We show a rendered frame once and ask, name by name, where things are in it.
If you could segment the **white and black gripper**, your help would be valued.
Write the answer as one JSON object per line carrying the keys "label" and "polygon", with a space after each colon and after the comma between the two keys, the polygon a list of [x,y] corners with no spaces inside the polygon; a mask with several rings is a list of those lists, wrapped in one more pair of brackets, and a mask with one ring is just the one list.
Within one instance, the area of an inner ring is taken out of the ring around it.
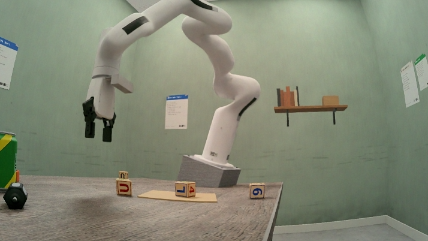
{"label": "white and black gripper", "polygon": [[86,101],[82,104],[86,122],[85,138],[95,137],[93,121],[96,118],[103,120],[103,142],[111,142],[116,114],[114,112],[115,87],[110,83],[111,79],[105,79],[105,77],[91,80]]}

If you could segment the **beige mat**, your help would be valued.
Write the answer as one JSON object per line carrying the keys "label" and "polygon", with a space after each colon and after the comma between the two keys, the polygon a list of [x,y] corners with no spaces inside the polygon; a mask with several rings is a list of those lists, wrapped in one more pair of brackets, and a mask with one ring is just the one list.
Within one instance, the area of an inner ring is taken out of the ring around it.
{"label": "beige mat", "polygon": [[152,190],[144,194],[138,195],[137,197],[154,199],[154,200],[167,200],[167,201],[217,203],[215,194],[205,194],[205,193],[195,193],[195,197],[186,198],[186,197],[175,196],[175,192]]}

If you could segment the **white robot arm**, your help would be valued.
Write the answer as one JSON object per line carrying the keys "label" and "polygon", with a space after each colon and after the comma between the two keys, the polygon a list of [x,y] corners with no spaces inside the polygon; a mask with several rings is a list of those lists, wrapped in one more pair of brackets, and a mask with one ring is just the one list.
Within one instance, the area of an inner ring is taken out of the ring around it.
{"label": "white robot arm", "polygon": [[216,110],[202,155],[195,159],[223,168],[227,163],[242,114],[260,97],[259,83],[250,77],[229,73],[234,57],[229,45],[217,35],[226,34],[233,22],[223,9],[204,0],[161,0],[140,13],[134,13],[117,25],[102,31],[92,79],[105,77],[125,94],[134,84],[119,74],[123,52],[141,37],[148,37],[180,14],[186,15],[182,31],[208,55],[214,70],[213,90],[231,104]]}

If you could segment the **green and yellow striped can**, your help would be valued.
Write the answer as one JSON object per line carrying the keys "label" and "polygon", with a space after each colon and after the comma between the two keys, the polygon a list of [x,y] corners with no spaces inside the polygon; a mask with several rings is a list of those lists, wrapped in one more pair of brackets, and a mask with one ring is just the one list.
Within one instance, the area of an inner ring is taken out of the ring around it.
{"label": "green and yellow striped can", "polygon": [[0,192],[16,183],[17,140],[14,133],[0,131]]}

